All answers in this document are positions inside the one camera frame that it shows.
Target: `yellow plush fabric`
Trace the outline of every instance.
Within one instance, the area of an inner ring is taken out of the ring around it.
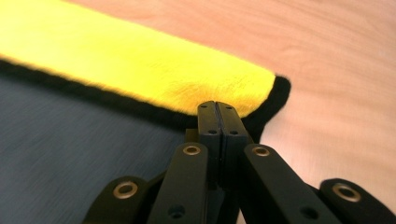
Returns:
[[[0,59],[187,115],[220,101],[245,117],[276,79],[223,52],[58,0],[0,1]]]

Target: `gray cloth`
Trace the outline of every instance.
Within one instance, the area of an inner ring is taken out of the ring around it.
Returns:
[[[166,169],[184,133],[0,76],[0,223],[80,223],[111,180]]]

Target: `black trim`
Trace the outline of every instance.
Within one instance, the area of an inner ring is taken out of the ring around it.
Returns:
[[[130,97],[121,96],[111,91],[102,91],[95,87],[88,87],[75,81],[49,75],[43,71],[32,70],[21,65],[0,60],[0,73],[2,76],[8,78],[18,78],[21,81],[51,89],[58,94],[64,94],[74,98],[77,97],[81,100],[115,109],[131,116],[138,116],[141,119],[146,119],[181,132],[184,132],[185,129],[197,128],[196,116],[139,102]],[[257,110],[242,119],[254,142],[258,143],[260,141],[265,123],[286,103],[289,92],[289,81],[284,77],[276,77],[274,87],[268,99]]]
[[[288,79],[276,76],[274,86],[268,98],[260,107],[251,114],[242,118],[245,128],[250,133],[255,143],[260,143],[265,124],[285,105],[288,101],[291,85]]]

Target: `yellow microfiber cloth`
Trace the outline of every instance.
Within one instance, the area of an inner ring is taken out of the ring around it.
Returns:
[[[167,123],[189,123],[206,101],[233,105],[256,139],[290,91],[255,64],[58,0],[0,1],[0,60],[0,71],[25,67],[113,92]]]

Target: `wood grain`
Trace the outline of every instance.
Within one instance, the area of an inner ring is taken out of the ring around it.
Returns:
[[[395,1],[72,2],[284,74],[262,143],[305,182],[349,179],[396,212]]]

